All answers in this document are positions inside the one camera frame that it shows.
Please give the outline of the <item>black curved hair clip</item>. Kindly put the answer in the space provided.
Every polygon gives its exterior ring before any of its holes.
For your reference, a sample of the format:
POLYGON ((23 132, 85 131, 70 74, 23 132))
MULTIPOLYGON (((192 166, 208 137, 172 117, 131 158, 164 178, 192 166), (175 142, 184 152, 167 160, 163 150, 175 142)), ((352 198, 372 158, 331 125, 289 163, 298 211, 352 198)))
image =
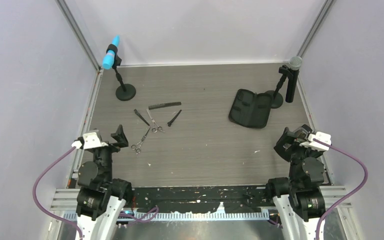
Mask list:
POLYGON ((178 116, 180 115, 181 112, 182 112, 182 110, 180 109, 180 110, 176 113, 176 115, 175 115, 169 122, 167 122, 167 126, 168 126, 168 127, 171 127, 171 126, 172 126, 172 124, 173 124, 174 121, 178 118, 178 116))

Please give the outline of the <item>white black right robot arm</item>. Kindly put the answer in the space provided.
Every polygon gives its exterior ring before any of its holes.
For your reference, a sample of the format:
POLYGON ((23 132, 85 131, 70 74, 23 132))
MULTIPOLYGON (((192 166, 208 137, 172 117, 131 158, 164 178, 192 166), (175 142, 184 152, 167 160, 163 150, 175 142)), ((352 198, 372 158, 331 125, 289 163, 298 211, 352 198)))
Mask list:
POLYGON ((314 132, 306 124, 293 131, 286 127, 273 148, 289 163, 289 174, 269 179, 264 198, 275 205, 286 240, 315 239, 314 227, 326 211, 320 190, 325 167, 318 159, 324 150, 314 146, 309 140, 312 136, 314 132))

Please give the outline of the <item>black zip tool case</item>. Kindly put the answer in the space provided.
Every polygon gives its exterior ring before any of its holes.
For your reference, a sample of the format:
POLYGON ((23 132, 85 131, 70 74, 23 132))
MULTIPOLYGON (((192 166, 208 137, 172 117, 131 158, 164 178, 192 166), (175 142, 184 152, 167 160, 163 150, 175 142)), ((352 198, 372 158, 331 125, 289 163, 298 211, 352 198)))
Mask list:
POLYGON ((272 97, 267 93, 256 93, 239 89, 230 108, 228 119, 237 125, 263 129, 271 111, 272 97))

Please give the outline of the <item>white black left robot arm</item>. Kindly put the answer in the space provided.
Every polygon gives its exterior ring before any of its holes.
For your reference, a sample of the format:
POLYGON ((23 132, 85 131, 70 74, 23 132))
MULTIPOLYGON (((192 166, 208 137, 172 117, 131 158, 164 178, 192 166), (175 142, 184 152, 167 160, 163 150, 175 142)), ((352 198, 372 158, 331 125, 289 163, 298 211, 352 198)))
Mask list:
POLYGON ((113 143, 103 141, 98 130, 91 130, 72 143, 72 147, 92 154, 92 160, 83 162, 77 172, 78 240, 111 239, 122 208, 134 199, 132 184, 113 178, 112 155, 129 146, 123 126, 119 125, 110 136, 113 143))

